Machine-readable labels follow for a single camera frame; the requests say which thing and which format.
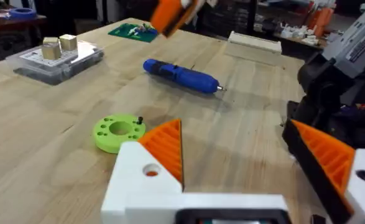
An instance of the orange object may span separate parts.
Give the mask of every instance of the orange object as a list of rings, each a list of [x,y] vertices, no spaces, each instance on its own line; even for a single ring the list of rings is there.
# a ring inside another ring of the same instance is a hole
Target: orange object
[[[355,150],[311,126],[295,120],[292,122],[300,133],[302,141],[345,201],[344,193],[351,173]]]
[[[180,119],[150,130],[138,142],[183,185]]]
[[[172,35],[188,19],[195,9],[197,0],[184,8],[180,0],[160,0],[155,12],[150,19],[150,23],[166,37]]]
[[[325,27],[329,24],[331,16],[334,13],[334,9],[323,8],[320,11],[319,18],[316,20],[316,29],[314,35],[321,37],[325,32]]]

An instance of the sticker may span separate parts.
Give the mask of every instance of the sticker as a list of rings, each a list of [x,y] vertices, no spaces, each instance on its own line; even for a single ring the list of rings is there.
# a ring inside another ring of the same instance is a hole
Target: sticker
[[[350,62],[355,62],[365,52],[365,36],[359,43],[355,45],[353,49],[346,55],[346,59]]]
[[[30,60],[35,63],[39,63],[41,65],[46,65],[49,67],[55,67],[67,61],[70,61],[78,56],[78,50],[64,50],[62,51],[62,56],[56,60],[44,59],[41,49],[35,49],[31,52],[27,52],[26,54],[21,55],[20,57],[26,60]]]

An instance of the wooden table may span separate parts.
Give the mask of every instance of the wooden table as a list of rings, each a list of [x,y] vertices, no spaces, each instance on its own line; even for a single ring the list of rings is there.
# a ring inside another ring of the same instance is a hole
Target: wooden table
[[[223,54],[226,42],[178,31],[152,43],[108,35],[117,22],[79,35],[104,60],[57,86],[14,74],[0,62],[0,223],[100,223],[116,159],[91,132],[113,113],[143,116],[148,128],[182,119],[188,192],[284,195],[294,223],[323,209],[281,138],[287,100],[303,95],[302,61],[283,67]],[[202,95],[148,76],[148,58],[212,74],[228,91]]]

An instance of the blue tape roll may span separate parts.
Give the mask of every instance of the blue tape roll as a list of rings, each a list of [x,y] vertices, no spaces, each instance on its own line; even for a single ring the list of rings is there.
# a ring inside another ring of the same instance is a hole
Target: blue tape roll
[[[29,8],[15,8],[9,11],[11,19],[34,19],[37,17],[37,12]]]

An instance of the orange ribbed pad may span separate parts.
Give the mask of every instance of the orange ribbed pad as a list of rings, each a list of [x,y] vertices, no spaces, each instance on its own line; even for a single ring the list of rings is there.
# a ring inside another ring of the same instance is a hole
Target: orange ribbed pad
[[[292,120],[302,141],[315,156],[341,198],[348,184],[355,150],[311,126]]]
[[[180,119],[150,130],[138,142],[183,184]]]

